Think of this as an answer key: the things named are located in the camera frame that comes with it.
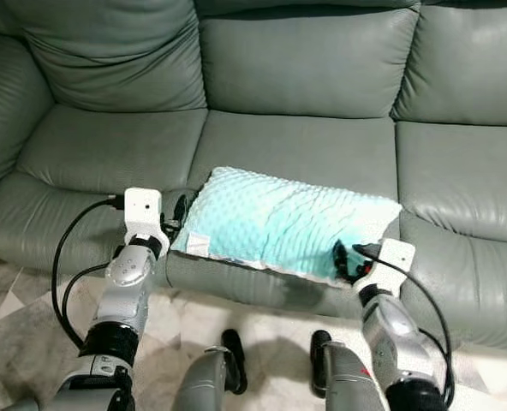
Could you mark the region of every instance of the sofa armrest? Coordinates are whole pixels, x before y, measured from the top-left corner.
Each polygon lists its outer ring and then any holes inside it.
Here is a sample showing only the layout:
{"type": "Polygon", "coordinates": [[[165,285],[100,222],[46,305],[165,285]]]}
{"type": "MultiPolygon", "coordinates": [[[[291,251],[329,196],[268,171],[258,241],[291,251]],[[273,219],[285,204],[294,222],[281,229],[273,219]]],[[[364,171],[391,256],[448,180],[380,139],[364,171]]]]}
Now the sofa armrest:
{"type": "Polygon", "coordinates": [[[23,144],[53,104],[27,48],[0,35],[0,180],[14,168],[23,144]]]}

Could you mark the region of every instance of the sofa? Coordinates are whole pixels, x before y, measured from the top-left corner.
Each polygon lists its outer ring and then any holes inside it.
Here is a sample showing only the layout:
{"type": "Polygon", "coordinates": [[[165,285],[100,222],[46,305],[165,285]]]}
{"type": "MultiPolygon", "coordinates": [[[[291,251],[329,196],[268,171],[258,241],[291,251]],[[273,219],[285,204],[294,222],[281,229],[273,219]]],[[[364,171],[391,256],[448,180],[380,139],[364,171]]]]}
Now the sofa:
{"type": "MultiPolygon", "coordinates": [[[[507,1],[0,0],[0,258],[48,271],[86,206],[220,165],[378,194],[456,342],[507,348],[507,1]]],[[[110,259],[122,212],[69,237],[110,259]]],[[[350,289],[170,253],[163,286],[355,319],[350,289]]],[[[402,299],[438,329],[410,282],[402,299]]]]}

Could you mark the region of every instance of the marble floor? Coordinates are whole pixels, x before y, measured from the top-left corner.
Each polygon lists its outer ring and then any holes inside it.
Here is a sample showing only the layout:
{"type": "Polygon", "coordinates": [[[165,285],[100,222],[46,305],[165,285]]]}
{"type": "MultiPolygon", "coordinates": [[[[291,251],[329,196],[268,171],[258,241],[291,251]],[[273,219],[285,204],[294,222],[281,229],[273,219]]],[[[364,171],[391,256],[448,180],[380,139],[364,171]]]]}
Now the marble floor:
{"type": "MultiPolygon", "coordinates": [[[[103,289],[99,277],[76,288],[69,316],[83,335],[103,289]]],[[[0,408],[27,396],[46,404],[77,352],[51,311],[48,275],[0,261],[0,408]]],[[[176,289],[158,289],[135,364],[138,409],[170,410],[191,362],[218,342],[226,328],[239,330],[249,387],[226,395],[227,411],[323,411],[308,388],[308,345],[327,329],[369,364],[359,324],[343,319],[250,307],[176,289]]],[[[507,411],[507,352],[464,345],[456,351],[456,400],[452,410],[507,411]]]]}

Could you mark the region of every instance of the light blue pillow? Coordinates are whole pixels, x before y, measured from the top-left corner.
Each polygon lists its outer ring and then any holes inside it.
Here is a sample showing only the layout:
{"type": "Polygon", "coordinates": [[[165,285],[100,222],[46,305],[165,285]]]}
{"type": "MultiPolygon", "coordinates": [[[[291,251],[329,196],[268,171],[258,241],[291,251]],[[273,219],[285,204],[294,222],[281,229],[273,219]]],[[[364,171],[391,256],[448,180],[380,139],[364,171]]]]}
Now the light blue pillow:
{"type": "Polygon", "coordinates": [[[337,285],[331,250],[377,242],[402,207],[393,200],[217,167],[171,248],[337,285]]]}

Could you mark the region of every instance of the black cable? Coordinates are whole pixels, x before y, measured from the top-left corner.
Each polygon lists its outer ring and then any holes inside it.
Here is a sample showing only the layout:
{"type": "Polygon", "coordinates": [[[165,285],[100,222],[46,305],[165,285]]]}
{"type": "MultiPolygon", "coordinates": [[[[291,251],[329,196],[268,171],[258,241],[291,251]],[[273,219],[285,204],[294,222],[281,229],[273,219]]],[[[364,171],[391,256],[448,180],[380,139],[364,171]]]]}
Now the black cable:
{"type": "Polygon", "coordinates": [[[103,270],[107,267],[109,263],[95,265],[94,267],[86,268],[85,270],[82,270],[77,275],[75,275],[71,281],[69,281],[69,284],[67,284],[67,287],[65,287],[65,292],[63,293],[63,301],[62,301],[62,317],[65,320],[67,324],[69,324],[69,327],[73,329],[73,326],[71,325],[71,322],[69,321],[69,316],[67,315],[67,304],[69,302],[69,296],[71,295],[71,291],[73,290],[73,287],[75,286],[75,283],[79,281],[84,276],[90,274],[91,272],[97,271],[97,270],[103,270]]]}
{"type": "Polygon", "coordinates": [[[387,263],[386,261],[383,261],[382,259],[379,259],[371,254],[364,253],[360,247],[353,247],[353,249],[360,254],[362,257],[366,257],[367,259],[372,259],[373,261],[380,263],[382,265],[386,265],[387,267],[390,267],[393,270],[396,270],[400,273],[402,273],[405,277],[408,278],[409,281],[411,281],[415,286],[421,290],[421,292],[425,295],[425,297],[429,300],[432,307],[434,308],[434,311],[436,312],[438,316],[438,320],[440,321],[440,324],[442,325],[442,331],[444,333],[444,341],[445,341],[445,352],[442,348],[442,351],[444,352],[444,359],[446,363],[446,375],[445,375],[445,382],[444,382],[444,403],[446,407],[450,407],[450,405],[453,403],[453,398],[455,396],[455,378],[453,375],[453,369],[452,369],[452,353],[451,353],[451,338],[450,338],[450,329],[448,328],[448,323],[445,320],[444,315],[442,314],[442,310],[440,310],[440,307],[438,306],[437,302],[432,297],[431,293],[425,288],[425,286],[415,277],[413,277],[409,272],[403,270],[400,267],[397,267],[396,265],[393,265],[391,263],[387,263]]]}
{"type": "Polygon", "coordinates": [[[71,231],[76,226],[76,224],[91,210],[94,210],[100,206],[114,205],[114,203],[115,199],[111,198],[107,200],[98,201],[97,203],[93,203],[92,205],[85,208],[83,211],[81,211],[81,213],[78,216],[75,217],[75,219],[71,222],[71,224],[63,233],[62,238],[57,243],[56,253],[54,255],[54,263],[51,267],[51,305],[54,308],[54,313],[56,314],[57,321],[62,326],[63,330],[65,331],[65,334],[68,335],[68,337],[71,339],[71,341],[75,344],[77,348],[81,347],[82,339],[75,332],[75,330],[73,330],[71,324],[68,321],[65,321],[59,309],[59,304],[57,302],[57,270],[59,267],[59,258],[62,253],[63,245],[65,244],[65,241],[69,237],[69,234],[71,234],[71,231]]]}

